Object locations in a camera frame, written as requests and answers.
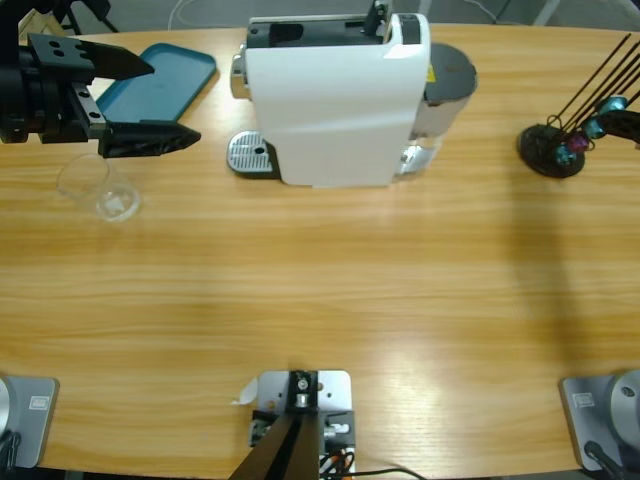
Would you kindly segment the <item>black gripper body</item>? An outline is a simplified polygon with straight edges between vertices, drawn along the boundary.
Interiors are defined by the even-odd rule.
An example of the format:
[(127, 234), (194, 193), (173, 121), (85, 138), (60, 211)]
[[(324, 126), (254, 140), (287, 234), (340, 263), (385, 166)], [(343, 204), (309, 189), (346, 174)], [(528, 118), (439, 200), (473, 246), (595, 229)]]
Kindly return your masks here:
[(88, 86), (93, 80), (62, 80), (43, 74), (29, 47), (1, 49), (1, 141), (43, 143), (100, 140), (106, 120)]

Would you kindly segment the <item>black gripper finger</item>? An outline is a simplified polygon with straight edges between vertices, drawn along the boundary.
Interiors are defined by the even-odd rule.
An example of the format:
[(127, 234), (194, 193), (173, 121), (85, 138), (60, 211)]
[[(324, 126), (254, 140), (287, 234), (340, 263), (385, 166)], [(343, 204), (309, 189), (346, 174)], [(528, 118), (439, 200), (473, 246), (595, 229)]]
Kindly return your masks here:
[(131, 51), (114, 45), (44, 34), (29, 35), (29, 49), (40, 71), (62, 80), (127, 80), (154, 72)]
[(161, 156), (200, 139), (200, 132), (175, 121), (110, 122), (99, 140), (98, 154), (105, 159)]
[(602, 129), (608, 135), (632, 141), (639, 146), (639, 113), (615, 110), (602, 115)]

